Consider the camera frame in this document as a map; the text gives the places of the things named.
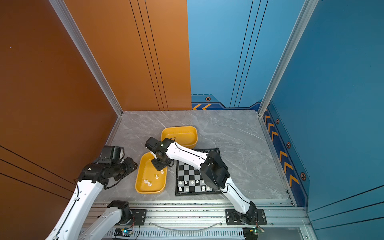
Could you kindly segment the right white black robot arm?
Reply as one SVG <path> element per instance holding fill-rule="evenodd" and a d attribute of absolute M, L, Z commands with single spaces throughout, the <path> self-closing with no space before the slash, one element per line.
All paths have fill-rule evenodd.
<path fill-rule="evenodd" d="M 181 146 L 172 139 L 163 141 L 150 137 L 145 147 L 154 156 L 153 166 L 163 170 L 172 161 L 180 161 L 194 167 L 200 172 L 207 186 L 215 191 L 220 191 L 233 204 L 240 221 L 246 225 L 255 225 L 257 218 L 256 205 L 237 188 L 228 172 L 228 167 L 215 151 L 208 153 L 198 152 Z"/>

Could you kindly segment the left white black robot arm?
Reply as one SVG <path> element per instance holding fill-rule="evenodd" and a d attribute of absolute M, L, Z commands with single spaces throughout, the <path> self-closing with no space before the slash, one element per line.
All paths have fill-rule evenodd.
<path fill-rule="evenodd" d="M 134 215 L 126 201 L 112 201 L 105 212 L 84 232 L 82 226 L 102 190 L 110 189 L 110 179 L 118 184 L 134 172 L 138 164 L 125 157 L 125 149 L 104 146 L 100 156 L 86 165 L 78 177 L 76 189 L 49 240 L 101 240 L 115 225 L 131 225 Z"/>

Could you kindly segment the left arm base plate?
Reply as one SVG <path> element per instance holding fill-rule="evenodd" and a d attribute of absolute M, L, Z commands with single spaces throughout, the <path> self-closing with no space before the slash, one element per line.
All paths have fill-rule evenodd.
<path fill-rule="evenodd" d="M 143 226 L 146 221 L 146 209 L 133 209 L 128 212 L 122 212 L 122 218 L 118 222 L 121 226 Z"/>

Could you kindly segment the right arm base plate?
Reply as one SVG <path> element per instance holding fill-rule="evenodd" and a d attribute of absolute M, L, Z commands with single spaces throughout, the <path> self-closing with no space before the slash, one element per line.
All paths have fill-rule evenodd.
<path fill-rule="evenodd" d="M 228 226 L 234 225 L 249 225 L 249 226 L 266 226 L 268 224 L 265 211 L 263 209 L 255 209 L 255 212 L 250 217 L 246 214 L 241 214 L 235 209 L 226 209 L 226 223 Z"/>

